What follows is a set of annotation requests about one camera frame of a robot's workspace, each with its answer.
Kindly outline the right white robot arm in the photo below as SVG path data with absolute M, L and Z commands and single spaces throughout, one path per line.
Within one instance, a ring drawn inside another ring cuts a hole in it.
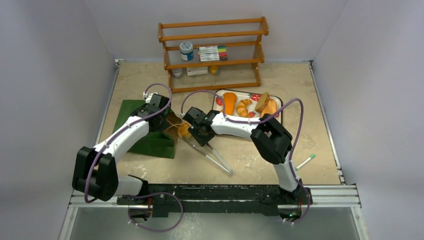
M 293 166 L 289 163 L 293 137 L 275 117 L 265 114 L 263 117 L 245 118 L 226 115 L 218 110 L 204 113 L 191 107 L 182 119 L 190 125 L 188 132 L 200 146 L 208 144 L 216 135 L 251 140 L 260 156 L 273 165 L 282 200 L 292 204 L 300 198 L 300 178 L 293 173 Z

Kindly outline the round fake bun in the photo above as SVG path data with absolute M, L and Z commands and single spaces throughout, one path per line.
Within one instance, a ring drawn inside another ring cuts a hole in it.
M 181 139 L 189 139 L 192 137 L 191 133 L 189 132 L 190 124 L 186 121 L 183 121 L 182 123 L 177 125 L 177 135 Z

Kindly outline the fake baguette loaf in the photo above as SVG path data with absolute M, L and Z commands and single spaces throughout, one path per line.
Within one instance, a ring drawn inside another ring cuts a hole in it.
M 277 102 L 274 99 L 270 99 L 261 112 L 261 117 L 263 117 L 265 114 L 272 115 L 277 111 Z

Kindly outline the orange fake bread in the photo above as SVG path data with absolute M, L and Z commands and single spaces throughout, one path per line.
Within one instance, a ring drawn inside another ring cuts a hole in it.
M 237 95 L 233 92 L 225 92 L 223 94 L 224 112 L 226 115 L 232 115 L 237 101 Z

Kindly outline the fake bread slice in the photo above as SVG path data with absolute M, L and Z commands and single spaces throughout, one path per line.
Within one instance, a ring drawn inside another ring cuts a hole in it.
M 270 95 L 268 92 L 264 92 L 258 99 L 256 106 L 255 106 L 255 111 L 256 112 L 262 112 L 266 106 L 268 105 L 268 102 L 270 101 Z

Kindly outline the fake croissant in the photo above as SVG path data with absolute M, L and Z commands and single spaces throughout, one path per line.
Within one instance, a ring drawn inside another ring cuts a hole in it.
M 250 99 L 242 99 L 238 102 L 236 106 L 236 113 L 239 117 L 249 118 L 251 117 L 250 112 L 248 111 L 248 106 L 252 103 Z

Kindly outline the green brown paper bag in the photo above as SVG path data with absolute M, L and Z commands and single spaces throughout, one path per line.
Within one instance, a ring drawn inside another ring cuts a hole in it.
M 114 124 L 113 131 L 117 131 L 130 117 L 131 113 L 145 103 L 144 100 L 124 99 Z M 149 132 L 145 137 L 139 139 L 129 150 L 129 153 L 174 159 L 178 142 L 177 127 L 182 122 L 173 111 L 166 116 L 167 124 L 165 130 Z

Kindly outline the metal tongs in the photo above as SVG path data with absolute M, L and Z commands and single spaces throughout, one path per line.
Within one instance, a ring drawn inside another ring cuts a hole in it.
M 209 156 L 206 152 L 202 151 L 200 148 L 198 148 L 197 146 L 195 146 L 193 143 L 191 143 L 190 141 L 188 141 L 186 138 L 182 138 L 182 140 L 186 144 L 188 144 L 192 149 L 194 149 L 196 152 L 198 152 L 203 157 L 205 157 L 206 159 L 208 159 L 209 161 L 211 161 L 213 164 L 215 164 L 216 166 L 218 166 L 220 169 L 222 169 L 224 172 L 226 172 L 228 175 L 230 175 L 230 176 L 233 176 L 234 175 L 234 171 L 232 170 L 232 168 L 229 167 L 229 166 L 227 166 L 226 164 L 224 164 L 223 161 L 221 161 L 222 164 L 218 163 L 214 158 L 212 158 L 211 156 Z

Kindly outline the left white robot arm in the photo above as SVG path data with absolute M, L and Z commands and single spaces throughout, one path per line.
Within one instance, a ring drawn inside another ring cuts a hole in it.
M 125 153 L 149 133 L 163 131 L 167 125 L 171 100 L 158 93 L 149 94 L 111 136 L 93 147 L 83 146 L 76 155 L 72 188 L 90 203 L 108 201 L 114 196 L 129 196 L 138 205 L 146 203 L 148 182 L 132 175 L 119 176 L 117 164 Z

